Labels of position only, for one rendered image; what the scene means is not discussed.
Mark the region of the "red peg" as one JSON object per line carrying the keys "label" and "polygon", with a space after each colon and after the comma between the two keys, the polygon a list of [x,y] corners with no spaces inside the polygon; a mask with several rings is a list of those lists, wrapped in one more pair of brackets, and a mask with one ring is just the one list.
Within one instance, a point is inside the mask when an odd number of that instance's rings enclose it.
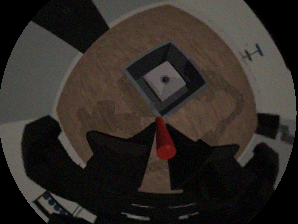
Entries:
{"label": "red peg", "polygon": [[164,160],[172,159],[176,155],[177,149],[174,148],[174,143],[170,139],[170,133],[168,128],[165,127],[164,119],[161,116],[158,116],[156,119],[157,123],[157,140],[156,140],[156,153],[157,157],[160,157]]}

